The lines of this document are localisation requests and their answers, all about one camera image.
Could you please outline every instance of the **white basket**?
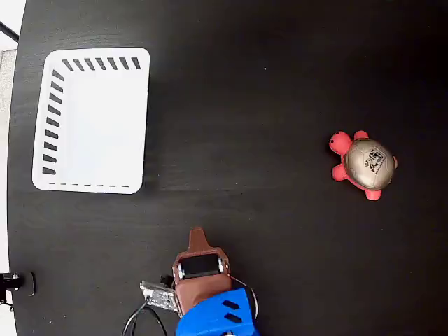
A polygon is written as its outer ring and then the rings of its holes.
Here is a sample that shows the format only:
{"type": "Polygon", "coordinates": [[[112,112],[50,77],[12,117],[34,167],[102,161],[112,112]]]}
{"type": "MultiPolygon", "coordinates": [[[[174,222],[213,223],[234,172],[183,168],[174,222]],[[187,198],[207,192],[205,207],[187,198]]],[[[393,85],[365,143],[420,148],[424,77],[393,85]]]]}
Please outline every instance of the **white basket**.
{"type": "Polygon", "coordinates": [[[37,188],[121,194],[140,189],[149,62],[143,48],[47,56],[34,138],[37,188]]]}

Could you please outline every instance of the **black cable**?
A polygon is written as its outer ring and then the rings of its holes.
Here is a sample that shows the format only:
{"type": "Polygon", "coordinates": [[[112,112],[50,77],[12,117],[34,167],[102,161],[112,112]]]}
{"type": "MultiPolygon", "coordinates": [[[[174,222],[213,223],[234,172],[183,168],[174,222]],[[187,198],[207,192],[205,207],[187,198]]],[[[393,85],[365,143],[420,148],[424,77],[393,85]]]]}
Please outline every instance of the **black cable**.
{"type": "Polygon", "coordinates": [[[165,326],[163,325],[163,322],[160,319],[160,317],[157,315],[157,313],[154,311],[154,309],[152,309],[151,307],[147,307],[146,306],[148,304],[149,299],[150,298],[148,297],[148,299],[146,299],[145,302],[131,314],[131,316],[126,321],[126,324],[125,324],[125,327],[123,328],[123,332],[121,333],[121,336],[126,336],[127,330],[129,329],[129,326],[131,325],[131,323],[132,323],[131,336],[134,336],[135,328],[137,326],[137,318],[139,317],[139,314],[143,310],[149,311],[155,317],[155,319],[159,323],[159,326],[162,329],[163,335],[164,336],[168,336],[167,331],[165,330],[165,326]]]}
{"type": "Polygon", "coordinates": [[[13,39],[14,41],[19,41],[19,35],[13,31],[10,27],[8,27],[6,24],[4,24],[2,21],[0,21],[0,32],[5,33],[7,37],[13,39]]]}

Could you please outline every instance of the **turtle shell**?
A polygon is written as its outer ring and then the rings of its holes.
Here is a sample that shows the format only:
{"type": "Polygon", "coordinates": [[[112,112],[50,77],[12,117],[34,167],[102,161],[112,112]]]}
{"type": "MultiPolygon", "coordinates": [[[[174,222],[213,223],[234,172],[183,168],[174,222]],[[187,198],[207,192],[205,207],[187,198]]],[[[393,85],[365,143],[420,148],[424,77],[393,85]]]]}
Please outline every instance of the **turtle shell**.
{"type": "Polygon", "coordinates": [[[360,186],[381,190],[391,182],[395,160],[379,142],[357,139],[344,156],[344,166],[350,178],[360,186]]]}

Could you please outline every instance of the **turtle leg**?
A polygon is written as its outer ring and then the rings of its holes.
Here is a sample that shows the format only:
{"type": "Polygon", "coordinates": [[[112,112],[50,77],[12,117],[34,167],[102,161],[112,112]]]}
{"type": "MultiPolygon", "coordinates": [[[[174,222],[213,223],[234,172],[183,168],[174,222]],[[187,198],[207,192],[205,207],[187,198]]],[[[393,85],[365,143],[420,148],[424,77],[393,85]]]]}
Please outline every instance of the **turtle leg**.
{"type": "Polygon", "coordinates": [[[357,133],[355,133],[354,139],[369,139],[369,134],[367,134],[367,132],[365,131],[357,131],[357,133]]]}
{"type": "Polygon", "coordinates": [[[380,190],[366,190],[365,196],[368,200],[371,201],[377,201],[381,197],[381,191],[380,190]]]}
{"type": "Polygon", "coordinates": [[[345,167],[344,165],[341,163],[337,166],[333,167],[333,172],[332,172],[333,178],[335,181],[343,181],[347,179],[347,173],[345,172],[345,167]]]}

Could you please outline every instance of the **brown gripper part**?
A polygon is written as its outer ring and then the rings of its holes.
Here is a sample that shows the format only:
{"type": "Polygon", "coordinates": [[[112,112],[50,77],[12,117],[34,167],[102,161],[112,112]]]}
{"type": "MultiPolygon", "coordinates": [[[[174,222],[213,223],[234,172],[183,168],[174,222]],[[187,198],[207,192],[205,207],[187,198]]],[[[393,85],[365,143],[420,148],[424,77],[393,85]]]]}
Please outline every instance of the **brown gripper part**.
{"type": "Polygon", "coordinates": [[[190,231],[188,250],[177,255],[173,264],[173,274],[176,294],[183,314],[186,314],[201,301],[232,289],[229,258],[220,248],[210,247],[201,227],[195,227],[190,231]],[[180,279],[178,265],[182,263],[182,259],[206,254],[216,254],[221,258],[223,261],[222,273],[193,279],[180,279]]]}

